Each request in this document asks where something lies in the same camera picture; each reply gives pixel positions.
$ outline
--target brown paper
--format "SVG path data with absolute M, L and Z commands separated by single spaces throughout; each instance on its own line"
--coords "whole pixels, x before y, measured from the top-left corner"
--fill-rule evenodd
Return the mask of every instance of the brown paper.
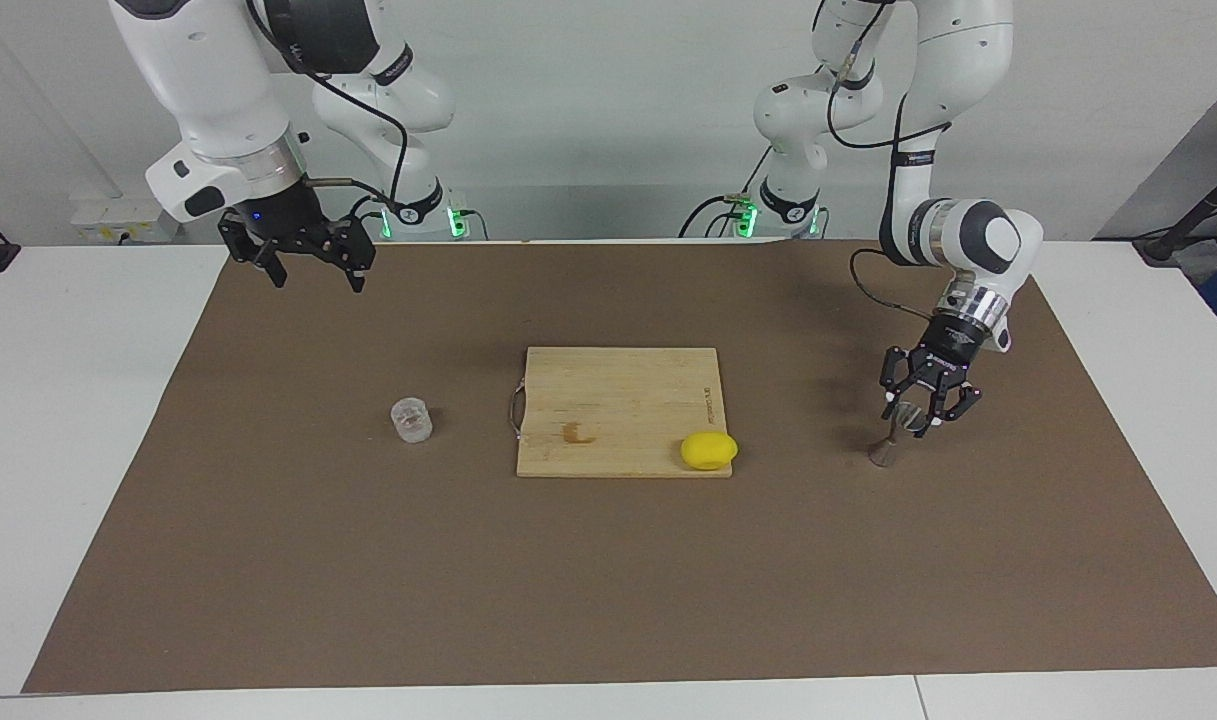
M 922 320 L 852 247 L 403 246 L 364 296 L 229 266 L 26 692 L 1217 665 L 1217 597 L 1033 283 L 972 414 L 870 465 Z M 718 348 L 736 477 L 516 478 L 531 345 Z

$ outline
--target metal jigger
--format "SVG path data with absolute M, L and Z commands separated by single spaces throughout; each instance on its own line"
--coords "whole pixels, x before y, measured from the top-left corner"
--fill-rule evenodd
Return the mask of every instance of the metal jigger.
M 874 443 L 867 450 L 870 462 L 874 462 L 879 468 L 892 468 L 893 465 L 897 465 L 897 456 L 899 456 L 897 443 L 907 437 L 914 437 L 914 433 L 922 429 L 927 422 L 929 416 L 922 411 L 922 407 L 914 403 L 897 404 L 892 410 L 888 437 Z

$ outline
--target clear plastic cup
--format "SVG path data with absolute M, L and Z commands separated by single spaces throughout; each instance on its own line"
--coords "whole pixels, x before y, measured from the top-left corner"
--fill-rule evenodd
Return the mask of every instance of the clear plastic cup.
M 426 404 L 415 396 L 404 396 L 389 410 L 389 421 L 394 423 L 396 432 L 406 443 L 420 443 L 430 439 L 430 433 L 434 432 L 434 426 L 430 423 L 430 410 Z

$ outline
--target white table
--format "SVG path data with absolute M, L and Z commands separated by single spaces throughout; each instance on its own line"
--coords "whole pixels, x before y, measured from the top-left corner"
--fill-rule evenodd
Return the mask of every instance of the white table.
M 0 718 L 1217 720 L 1217 669 L 10 697 L 224 259 L 211 246 L 28 249 L 0 275 Z M 1217 320 L 1178 272 L 1122 244 L 1050 243 L 1036 277 L 1217 591 Z

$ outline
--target bamboo cutting board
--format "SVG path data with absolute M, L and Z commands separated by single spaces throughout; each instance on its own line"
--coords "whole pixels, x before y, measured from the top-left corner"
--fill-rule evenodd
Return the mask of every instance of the bamboo cutting board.
M 731 478 L 680 443 L 727 432 L 714 348 L 531 347 L 521 478 Z

